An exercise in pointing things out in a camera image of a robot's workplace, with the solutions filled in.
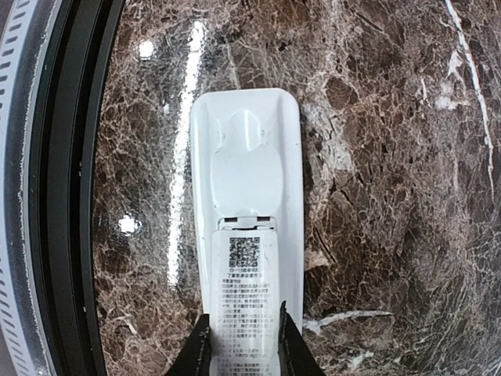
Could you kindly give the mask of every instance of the qr code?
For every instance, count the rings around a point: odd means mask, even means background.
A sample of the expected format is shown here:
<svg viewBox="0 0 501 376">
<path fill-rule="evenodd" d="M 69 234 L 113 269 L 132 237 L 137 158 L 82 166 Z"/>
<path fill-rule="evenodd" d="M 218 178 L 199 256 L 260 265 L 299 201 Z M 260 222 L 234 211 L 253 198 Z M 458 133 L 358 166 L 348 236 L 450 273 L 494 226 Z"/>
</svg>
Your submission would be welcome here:
<svg viewBox="0 0 501 376">
<path fill-rule="evenodd" d="M 259 260 L 258 237 L 229 238 L 229 267 L 257 268 Z"/>
</svg>

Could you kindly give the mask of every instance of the sticker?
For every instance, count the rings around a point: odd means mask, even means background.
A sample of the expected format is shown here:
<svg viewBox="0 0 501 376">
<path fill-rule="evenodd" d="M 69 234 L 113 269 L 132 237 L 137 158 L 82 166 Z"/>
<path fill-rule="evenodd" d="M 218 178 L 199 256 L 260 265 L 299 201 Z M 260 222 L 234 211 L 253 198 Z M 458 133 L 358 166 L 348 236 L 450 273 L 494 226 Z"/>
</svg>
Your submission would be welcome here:
<svg viewBox="0 0 501 376">
<path fill-rule="evenodd" d="M 211 376 L 280 373 L 274 230 L 221 230 L 212 240 Z"/>
</svg>

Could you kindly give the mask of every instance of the glossy floor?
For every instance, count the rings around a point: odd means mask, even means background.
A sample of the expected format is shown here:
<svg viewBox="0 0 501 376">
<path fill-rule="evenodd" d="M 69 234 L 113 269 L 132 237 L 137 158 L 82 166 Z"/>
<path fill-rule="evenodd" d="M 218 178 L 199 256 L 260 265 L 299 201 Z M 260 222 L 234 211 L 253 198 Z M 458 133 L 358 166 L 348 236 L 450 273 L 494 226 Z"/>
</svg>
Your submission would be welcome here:
<svg viewBox="0 0 501 376">
<path fill-rule="evenodd" d="M 301 107 L 326 373 L 501 374 L 500 42 L 494 0 L 128 0 L 94 193 L 109 374 L 163 374 L 201 312 L 192 102 L 261 87 Z"/>
</svg>

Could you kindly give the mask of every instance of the marble surface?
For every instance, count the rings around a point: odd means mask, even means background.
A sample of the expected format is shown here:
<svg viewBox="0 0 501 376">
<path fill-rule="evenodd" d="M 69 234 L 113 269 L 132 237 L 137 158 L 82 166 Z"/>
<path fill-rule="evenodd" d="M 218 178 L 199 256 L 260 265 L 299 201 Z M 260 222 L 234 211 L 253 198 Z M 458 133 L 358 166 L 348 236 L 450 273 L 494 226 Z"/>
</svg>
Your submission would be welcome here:
<svg viewBox="0 0 501 376">
<path fill-rule="evenodd" d="M 497 0 L 127 0 L 94 191 L 109 375 L 163 374 L 201 313 L 186 111 L 261 87 L 301 107 L 326 374 L 501 374 L 500 42 Z"/>
</svg>

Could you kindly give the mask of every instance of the black rim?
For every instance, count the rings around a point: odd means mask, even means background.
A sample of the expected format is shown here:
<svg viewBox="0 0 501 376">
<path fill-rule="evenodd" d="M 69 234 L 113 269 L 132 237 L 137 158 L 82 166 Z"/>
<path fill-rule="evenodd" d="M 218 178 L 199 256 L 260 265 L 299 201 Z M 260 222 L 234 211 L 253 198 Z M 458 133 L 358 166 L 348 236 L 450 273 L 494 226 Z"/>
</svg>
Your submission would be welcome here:
<svg viewBox="0 0 501 376">
<path fill-rule="evenodd" d="M 28 183 L 31 252 L 57 374 L 106 374 L 92 272 L 92 173 L 123 4 L 63 1 L 35 104 Z"/>
</svg>

